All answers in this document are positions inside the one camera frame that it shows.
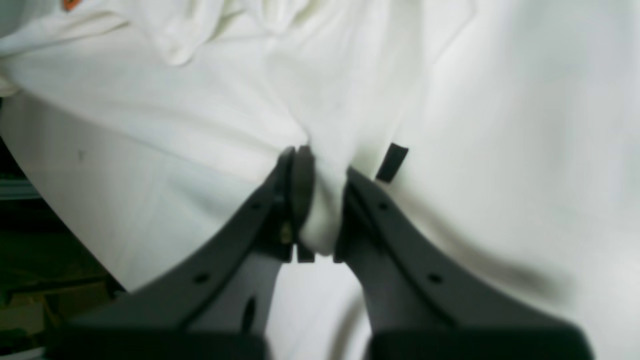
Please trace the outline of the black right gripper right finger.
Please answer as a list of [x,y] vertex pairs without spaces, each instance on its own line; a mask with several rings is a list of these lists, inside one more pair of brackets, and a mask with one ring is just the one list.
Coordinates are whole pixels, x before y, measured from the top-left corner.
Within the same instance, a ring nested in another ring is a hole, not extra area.
[[362,287],[372,331],[368,360],[594,359],[578,326],[457,264],[353,168],[334,261]]

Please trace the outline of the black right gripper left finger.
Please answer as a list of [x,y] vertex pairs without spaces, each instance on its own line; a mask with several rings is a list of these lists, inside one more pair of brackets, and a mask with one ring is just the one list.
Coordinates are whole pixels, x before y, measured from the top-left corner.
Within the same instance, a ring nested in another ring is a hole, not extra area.
[[62,326],[48,359],[269,360],[275,283],[293,259],[313,187],[310,148],[286,148],[206,244],[144,287]]

